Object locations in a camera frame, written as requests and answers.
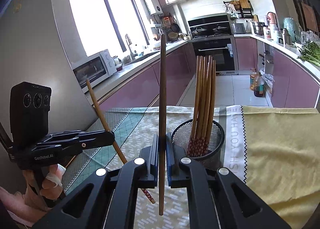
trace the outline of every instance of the basket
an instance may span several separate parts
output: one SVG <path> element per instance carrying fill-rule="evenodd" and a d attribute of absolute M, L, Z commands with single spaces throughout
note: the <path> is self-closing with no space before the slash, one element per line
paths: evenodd
<path fill-rule="evenodd" d="M 187 153 L 190 134 L 192 128 L 192 119 L 180 124 L 172 132 L 172 144 L 180 146 Z M 220 167 L 220 149 L 224 143 L 224 130 L 219 123 L 212 121 L 212 130 L 209 140 L 208 153 L 201 157 L 190 157 L 199 161 L 205 168 L 217 170 Z"/>

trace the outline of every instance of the window frame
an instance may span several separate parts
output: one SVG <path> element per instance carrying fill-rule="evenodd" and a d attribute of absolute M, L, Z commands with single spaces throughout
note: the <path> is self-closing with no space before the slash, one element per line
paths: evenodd
<path fill-rule="evenodd" d="M 105 3 L 105 5 L 106 5 L 107 11 L 108 11 L 108 13 L 109 13 L 109 17 L 110 17 L 111 23 L 112 23 L 112 25 L 113 25 L 113 28 L 114 28 L 114 30 L 115 30 L 115 32 L 116 32 L 116 36 L 117 36 L 117 38 L 118 38 L 118 41 L 119 41 L 119 44 L 120 44 L 120 46 L 121 46 L 122 52 L 125 52 L 125 51 L 127 51 L 127 48 L 126 48 L 126 46 L 125 46 L 125 44 L 124 44 L 124 41 L 123 41 L 123 39 L 122 39 L 122 37 L 121 37 L 121 34 L 120 34 L 120 32 L 119 32 L 118 25 L 117 25 L 116 20 L 115 20 L 115 18 L 114 18 L 114 16 L 113 16 L 113 13 L 112 13 L 112 8 L 111 8 L 108 0 L 104 0 L 104 3 Z M 137 19 L 138 19 L 138 21 L 139 21 L 139 24 L 140 24 L 140 27 L 141 27 L 143 36 L 144 36 L 144 38 L 145 38 L 145 40 L 146 40 L 146 43 L 147 43 L 147 45 L 150 45 L 150 43 L 149 43 L 149 37 L 148 37 L 148 34 L 147 34 L 147 30 L 146 30 L 146 27 L 145 27 L 144 24 L 143 24 L 143 21 L 142 21 L 142 18 L 141 18 L 140 13 L 139 13 L 139 11 L 138 11 L 138 7 L 137 7 L 137 5 L 136 5 L 135 0 L 131 0 L 131 3 L 132 3 L 132 6 L 133 6 L 134 11 L 135 11 L 135 13 L 136 13 L 136 16 L 137 16 Z"/>

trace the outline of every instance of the chopstick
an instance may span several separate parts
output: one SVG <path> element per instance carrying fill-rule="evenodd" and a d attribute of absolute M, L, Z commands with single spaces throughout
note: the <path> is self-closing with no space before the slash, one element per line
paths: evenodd
<path fill-rule="evenodd" d="M 97 102 L 97 98 L 96 98 L 96 96 L 95 96 L 95 94 L 94 94 L 94 92 L 93 92 L 93 90 L 92 90 L 92 87 L 91 87 L 91 84 L 90 84 L 89 79 L 87 79 L 85 82 L 87 83 L 87 87 L 88 87 L 88 89 L 89 89 L 89 93 L 90 93 L 91 99 L 92 99 L 92 101 L 93 101 L 94 107 L 95 107 L 95 109 L 96 109 L 96 112 L 97 112 L 97 114 L 98 114 L 98 116 L 99 116 L 99 119 L 100 119 L 100 121 L 101 121 L 101 123 L 102 123 L 103 128 L 104 128 L 106 131 L 111 131 L 109 125 L 107 124 L 107 121 L 106 121 L 105 117 L 103 116 L 103 114 L 102 114 L 102 112 L 101 112 L 101 110 L 100 110 L 100 106 L 99 106 L 99 104 L 98 104 L 98 102 Z M 119 158 L 121 159 L 122 163 L 123 163 L 123 164 L 127 163 L 127 159 L 125 158 L 124 154 L 122 153 L 122 151 L 121 151 L 121 149 L 120 149 L 120 147 L 119 147 L 119 145 L 117 144 L 116 141 L 113 142 L 112 146 L 113 146 L 114 149 L 116 150 L 116 153 L 118 154 L 118 156 L 119 156 Z M 148 192 L 148 190 L 146 190 L 145 188 L 141 188 L 141 190 L 142 190 L 143 193 L 146 195 L 146 197 L 150 200 L 151 203 L 153 203 L 153 204 L 156 203 L 156 201 L 155 201 L 155 200 L 153 199 L 153 197 L 150 195 L 150 193 Z"/>
<path fill-rule="evenodd" d="M 207 91 L 205 96 L 204 117 L 201 131 L 201 138 L 205 138 L 207 133 L 208 121 L 209 121 L 209 109 L 211 102 L 211 83 L 212 83 L 212 56 L 209 56 L 208 74 L 207 78 Z"/>
<path fill-rule="evenodd" d="M 208 150 L 208 145 L 209 145 L 210 136 L 211 136 L 214 104 L 215 104 L 215 94 L 216 94 L 216 61 L 215 60 L 213 60 L 211 79 L 212 79 L 211 80 L 211 98 L 210 98 L 208 126 L 207 126 L 206 135 L 205 135 L 205 147 L 204 147 L 206 151 Z"/>
<path fill-rule="evenodd" d="M 201 68 L 201 57 L 197 57 L 197 72 L 196 72 L 196 96 L 195 96 L 195 107 L 193 110 L 193 121 L 192 121 L 192 128 L 191 128 L 191 139 L 194 140 L 195 132 L 196 132 L 196 122 L 198 117 L 198 109 L 199 109 L 199 100 L 200 100 L 200 68 Z"/>
<path fill-rule="evenodd" d="M 201 88 L 201 99 L 200 99 L 200 111 L 198 114 L 197 119 L 197 128 L 196 128 L 196 138 L 201 138 L 201 129 L 203 125 L 203 118 L 204 118 L 204 108 L 205 108 L 205 97 L 206 97 L 206 91 L 207 91 L 207 74 L 208 74 L 208 57 L 204 57 L 204 73 L 202 76 L 203 84 Z"/>
<path fill-rule="evenodd" d="M 166 115 L 167 115 L 167 81 L 165 58 L 165 35 L 161 35 L 160 47 L 160 91 L 159 91 L 159 215 L 164 211 L 164 172 L 165 172 L 165 145 Z"/>

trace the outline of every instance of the window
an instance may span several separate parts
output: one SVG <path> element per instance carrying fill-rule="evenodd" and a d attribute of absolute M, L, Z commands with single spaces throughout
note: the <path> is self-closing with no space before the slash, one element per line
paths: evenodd
<path fill-rule="evenodd" d="M 87 56 L 108 49 L 111 56 L 129 54 L 132 46 L 148 45 L 148 36 L 134 0 L 69 0 L 76 27 Z"/>

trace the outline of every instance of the oven handle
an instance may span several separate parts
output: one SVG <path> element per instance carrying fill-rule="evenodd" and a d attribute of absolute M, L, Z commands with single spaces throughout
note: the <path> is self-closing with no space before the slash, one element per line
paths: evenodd
<path fill-rule="evenodd" d="M 228 47 L 219 47 L 219 48 L 209 48 L 209 49 L 198 49 L 198 51 L 208 51 L 208 50 L 218 50 L 218 49 L 228 49 Z"/>

